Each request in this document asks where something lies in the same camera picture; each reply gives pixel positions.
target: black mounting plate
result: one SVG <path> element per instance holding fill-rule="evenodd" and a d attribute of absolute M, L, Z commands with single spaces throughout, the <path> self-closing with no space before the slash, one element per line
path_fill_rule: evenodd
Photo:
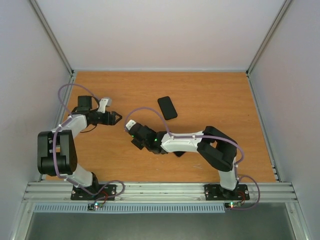
<path fill-rule="evenodd" d="M 204 193 L 205 193 L 206 201 L 223 201 L 223 200 L 241 201 L 242 196 L 239 195 L 238 192 L 243 192 L 245 196 L 245 200 L 250 200 L 248 186 L 246 184 L 238 184 L 235 190 L 232 191 L 231 194 L 228 195 L 228 197 L 225 197 L 221 192 L 220 184 L 204 185 Z"/>
<path fill-rule="evenodd" d="M 104 184 L 99 184 L 99 189 L 102 188 Z M 117 193 L 117 185 L 115 184 L 108 184 L 105 186 L 104 190 L 102 192 L 105 192 L 108 196 L 115 195 Z M 99 194 L 92 196 L 82 190 L 81 188 L 73 186 L 72 193 L 71 193 L 71 200 L 73 201 L 94 201 L 98 198 L 103 198 L 106 195 L 100 192 Z M 114 197 L 108 197 L 107 201 L 114 201 Z"/>

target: black bracket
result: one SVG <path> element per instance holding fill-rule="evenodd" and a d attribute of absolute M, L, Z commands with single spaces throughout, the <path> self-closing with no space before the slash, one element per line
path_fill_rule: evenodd
<path fill-rule="evenodd" d="M 237 143 L 213 126 L 206 126 L 203 134 L 205 136 L 225 138 L 235 144 Z M 237 155 L 237 148 L 231 143 L 211 138 L 202 138 L 197 144 L 196 150 L 213 168 L 219 171 L 229 172 L 234 167 L 233 162 Z"/>
<path fill-rule="evenodd" d="M 239 194 L 242 192 L 245 200 L 250 200 L 248 186 L 246 184 L 238 184 L 233 191 L 226 190 L 220 184 L 204 185 L 204 194 L 206 201 L 241 201 L 243 197 Z"/>
<path fill-rule="evenodd" d="M 42 131 L 37 138 L 37 167 L 41 174 L 56 176 L 54 166 L 53 149 L 54 133 Z M 72 175 L 78 165 L 77 152 L 74 137 L 71 130 L 63 130 L 57 133 L 56 145 L 60 151 L 56 153 L 56 162 L 60 174 Z"/>
<path fill-rule="evenodd" d="M 102 188 L 103 185 L 104 184 L 99 184 L 99 189 Z M 107 201 L 114 201 L 115 198 L 110 196 L 115 195 L 117 193 L 117 185 L 108 184 L 107 186 L 105 186 L 102 192 L 105 192 L 109 196 L 107 198 Z M 102 192 L 95 196 L 92 196 L 86 191 L 82 190 L 81 188 L 73 186 L 70 199 L 73 201 L 94 201 L 98 198 L 103 198 L 106 196 Z"/>

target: aluminum frame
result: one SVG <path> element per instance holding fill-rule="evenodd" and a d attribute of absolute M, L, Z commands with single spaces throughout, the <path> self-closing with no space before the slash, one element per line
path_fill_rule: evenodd
<path fill-rule="evenodd" d="M 39 21 L 42 23 L 48 37 L 52 41 L 55 49 L 60 55 L 62 61 L 65 64 L 66 69 L 70 73 L 69 83 L 74 83 L 77 73 L 70 66 L 68 59 L 66 58 L 62 48 L 60 47 L 54 33 L 52 32 L 45 16 L 43 15 L 37 0 L 28 0 L 38 16 Z M 285 0 L 281 9 L 279 10 L 275 20 L 273 21 L 270 29 L 268 30 L 261 46 L 259 47 L 256 55 L 254 56 L 250 66 L 247 70 L 248 82 L 250 90 L 253 96 L 254 104 L 258 113 L 258 118 L 263 131 L 263 136 L 266 142 L 267 150 L 270 156 L 275 179 L 281 181 L 281 170 L 277 166 L 277 160 L 274 159 L 272 148 L 267 136 L 264 122 L 261 118 L 259 103 L 255 97 L 255 90 L 250 81 L 250 73 L 254 69 L 257 61 L 267 46 L 269 40 L 272 38 L 276 28 L 283 19 L 285 13 L 289 9 L 292 0 Z M 64 93 L 63 102 L 67 103 L 71 95 L 72 87 L 66 87 Z M 65 111 L 60 107 L 57 114 L 55 123 L 58 124 L 62 121 Z M 206 183 L 148 183 L 148 182 L 126 182 L 126 191 L 123 195 L 116 197 L 114 204 L 118 203 L 208 203 L 205 201 L 204 184 Z M 258 183 L 261 188 L 261 203 L 285 203 L 289 219 L 295 234 L 296 239 L 309 240 L 310 234 L 303 217 L 300 205 L 297 200 L 294 188 L 291 183 L 288 182 L 272 182 L 272 183 Z M 70 200 L 72 185 L 63 182 L 53 182 L 43 180 L 43 176 L 40 176 L 39 182 L 29 182 L 25 191 L 25 194 L 20 205 L 17 221 L 13 226 L 13 232 L 10 237 L 11 240 L 23 240 L 27 236 L 29 225 L 31 224 L 32 215 L 37 203 L 79 203 L 72 202 Z M 252 199 L 248 201 L 253 203 L 257 199 L 257 188 L 253 183 L 248 183 L 248 189 Z"/>

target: white wall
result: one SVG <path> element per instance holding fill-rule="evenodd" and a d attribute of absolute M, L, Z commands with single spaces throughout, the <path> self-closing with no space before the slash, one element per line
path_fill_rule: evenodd
<path fill-rule="evenodd" d="M 245 71 L 284 0 L 38 0 L 76 70 Z"/>
<path fill-rule="evenodd" d="M 275 158 L 320 239 L 320 1 L 294 0 L 253 70 Z"/>
<path fill-rule="evenodd" d="M 0 2 L 0 239 L 7 240 L 28 181 L 37 135 L 51 129 L 68 72 L 27 0 Z"/>

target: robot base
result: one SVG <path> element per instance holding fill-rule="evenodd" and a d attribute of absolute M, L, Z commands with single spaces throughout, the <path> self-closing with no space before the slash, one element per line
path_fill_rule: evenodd
<path fill-rule="evenodd" d="M 233 191 L 222 188 L 220 184 L 204 185 L 206 201 L 242 200 L 242 196 L 238 194 L 238 192 L 242 192 L 244 194 L 245 200 L 250 200 L 248 186 L 246 184 L 237 184 Z"/>
<path fill-rule="evenodd" d="M 104 184 L 99 184 L 99 189 L 102 188 Z M 109 184 L 105 186 L 104 190 L 102 192 L 105 192 L 108 196 L 115 195 L 117 192 L 117 185 L 115 184 Z M 103 198 L 106 195 L 100 192 L 99 194 L 92 196 L 88 194 L 87 192 L 83 191 L 81 188 L 73 186 L 72 193 L 71 193 L 71 200 L 73 201 L 94 201 L 98 198 Z M 114 201 L 114 197 L 108 197 L 107 201 Z"/>
<path fill-rule="evenodd" d="M 91 193 L 97 193 L 104 184 L 99 184 L 98 179 L 96 175 L 92 172 L 92 185 L 86 187 L 89 192 Z M 99 194 L 92 196 L 83 189 L 79 187 L 73 186 L 72 192 L 71 192 L 71 200 L 73 201 L 94 201 L 98 198 L 106 197 L 106 195 L 102 192 L 105 192 L 108 195 L 107 201 L 114 201 L 114 197 L 110 197 L 112 195 L 115 195 L 117 193 L 117 185 L 115 184 L 108 184 L 104 187 L 104 190 L 101 191 Z"/>

